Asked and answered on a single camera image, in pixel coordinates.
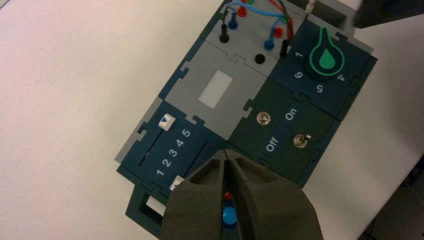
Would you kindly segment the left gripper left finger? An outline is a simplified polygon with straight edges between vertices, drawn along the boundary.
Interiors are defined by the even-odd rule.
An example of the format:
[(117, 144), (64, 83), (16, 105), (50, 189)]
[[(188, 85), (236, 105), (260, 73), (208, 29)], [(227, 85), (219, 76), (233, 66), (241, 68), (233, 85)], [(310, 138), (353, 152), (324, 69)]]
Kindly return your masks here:
[(227, 159), (219, 150), (172, 191), (162, 219), (162, 240), (222, 238)]

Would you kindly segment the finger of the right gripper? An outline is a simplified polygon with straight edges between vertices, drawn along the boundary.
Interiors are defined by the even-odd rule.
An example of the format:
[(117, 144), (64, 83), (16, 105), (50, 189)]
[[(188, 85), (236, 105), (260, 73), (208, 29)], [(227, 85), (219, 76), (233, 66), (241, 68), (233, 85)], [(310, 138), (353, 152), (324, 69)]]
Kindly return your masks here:
[(424, 0), (362, 0), (352, 25), (363, 29), (424, 13)]

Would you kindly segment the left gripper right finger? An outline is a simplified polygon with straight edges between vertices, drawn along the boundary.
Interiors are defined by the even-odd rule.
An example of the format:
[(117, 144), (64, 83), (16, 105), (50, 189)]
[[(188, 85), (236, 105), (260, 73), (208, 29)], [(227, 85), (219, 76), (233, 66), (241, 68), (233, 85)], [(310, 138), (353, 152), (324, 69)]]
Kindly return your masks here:
[(290, 180), (228, 149), (227, 188), (242, 240), (322, 240), (316, 210)]

